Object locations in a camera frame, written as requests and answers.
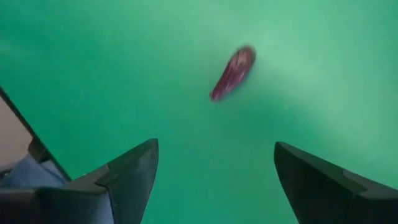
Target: small eggplant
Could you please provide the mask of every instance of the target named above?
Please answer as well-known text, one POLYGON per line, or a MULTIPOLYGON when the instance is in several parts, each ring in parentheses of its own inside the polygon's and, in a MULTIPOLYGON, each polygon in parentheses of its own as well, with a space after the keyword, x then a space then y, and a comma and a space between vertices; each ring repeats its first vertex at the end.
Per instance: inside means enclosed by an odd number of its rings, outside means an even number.
POLYGON ((214 90, 210 93, 210 99, 212 101, 219 100, 238 86, 247 76, 255 59, 256 53, 252 47, 244 46, 238 49, 226 65, 214 90))

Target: blue fabric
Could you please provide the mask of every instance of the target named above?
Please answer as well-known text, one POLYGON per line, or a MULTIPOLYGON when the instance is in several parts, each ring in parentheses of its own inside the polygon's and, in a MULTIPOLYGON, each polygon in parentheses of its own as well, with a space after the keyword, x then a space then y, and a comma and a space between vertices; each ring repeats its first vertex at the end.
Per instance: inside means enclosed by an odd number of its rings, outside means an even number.
POLYGON ((39 164, 31 155, 27 155, 0 180, 0 187, 8 189, 61 187, 66 183, 67 180, 51 161, 39 164))

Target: purple eggplant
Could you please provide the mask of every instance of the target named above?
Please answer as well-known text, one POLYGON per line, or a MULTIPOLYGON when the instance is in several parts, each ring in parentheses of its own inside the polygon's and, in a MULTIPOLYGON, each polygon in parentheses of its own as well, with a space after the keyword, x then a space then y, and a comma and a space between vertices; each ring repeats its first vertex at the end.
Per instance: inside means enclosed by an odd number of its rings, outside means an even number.
POLYGON ((255 59, 256 53, 252 47, 244 46, 238 49, 226 65, 214 90, 210 93, 210 99, 220 100, 237 87, 247 77, 255 59))

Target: blue cloth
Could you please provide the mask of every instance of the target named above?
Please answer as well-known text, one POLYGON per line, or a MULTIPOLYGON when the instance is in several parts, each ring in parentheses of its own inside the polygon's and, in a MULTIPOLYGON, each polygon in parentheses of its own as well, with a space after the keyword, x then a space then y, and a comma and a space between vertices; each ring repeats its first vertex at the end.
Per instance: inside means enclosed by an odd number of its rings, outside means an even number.
POLYGON ((61 187, 66 183, 67 180, 52 161, 39 164, 28 154, 0 180, 0 187, 7 189, 61 187))

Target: gray surface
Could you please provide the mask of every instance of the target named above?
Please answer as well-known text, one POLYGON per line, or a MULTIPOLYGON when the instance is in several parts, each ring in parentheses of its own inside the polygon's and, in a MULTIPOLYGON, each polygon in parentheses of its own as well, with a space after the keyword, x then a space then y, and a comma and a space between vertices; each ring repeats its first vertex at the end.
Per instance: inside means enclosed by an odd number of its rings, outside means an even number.
POLYGON ((0 170, 27 154, 32 137, 0 98, 0 170))

